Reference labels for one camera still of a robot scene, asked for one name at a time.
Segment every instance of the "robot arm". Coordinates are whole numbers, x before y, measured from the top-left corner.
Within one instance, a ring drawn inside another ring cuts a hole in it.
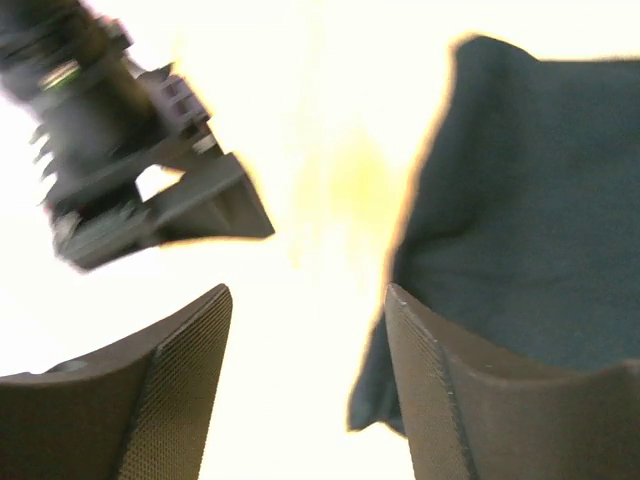
[[[246,171],[171,66],[145,71],[117,21],[78,0],[0,2],[0,80],[33,110],[55,251],[84,270],[166,242],[274,233]],[[180,181],[143,201],[136,178]]]

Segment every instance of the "black mechanical device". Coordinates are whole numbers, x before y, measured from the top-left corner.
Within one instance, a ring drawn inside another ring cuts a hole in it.
[[[91,270],[166,242],[273,234],[189,85],[171,65],[137,66],[130,45],[120,23],[78,0],[0,1],[0,79],[41,122],[56,253]],[[135,182],[152,165],[184,173],[143,201]]]

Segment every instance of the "dark gray cloth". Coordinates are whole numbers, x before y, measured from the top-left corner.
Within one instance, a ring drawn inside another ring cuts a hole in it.
[[[640,356],[640,62],[456,49],[448,114],[392,281],[516,353],[581,370]],[[349,426],[402,431],[384,318]]]

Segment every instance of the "folded cloth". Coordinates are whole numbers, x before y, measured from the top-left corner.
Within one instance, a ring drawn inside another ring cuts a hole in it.
[[[455,51],[392,281],[514,352],[591,371],[640,356],[640,61]],[[382,316],[349,427],[402,432]]]

